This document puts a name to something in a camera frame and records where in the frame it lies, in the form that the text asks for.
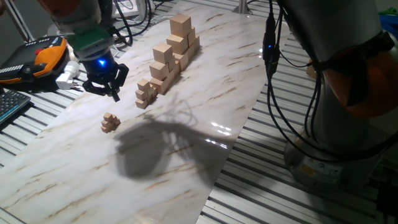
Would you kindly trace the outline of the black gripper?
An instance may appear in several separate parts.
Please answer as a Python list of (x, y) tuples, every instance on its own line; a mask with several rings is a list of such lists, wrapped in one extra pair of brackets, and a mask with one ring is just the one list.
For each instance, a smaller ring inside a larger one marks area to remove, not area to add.
[(81, 62), (87, 72), (87, 80), (83, 83), (85, 91), (96, 95), (112, 94), (114, 101), (118, 102), (120, 100), (118, 93), (126, 81), (128, 67), (123, 63), (117, 64), (111, 51)]

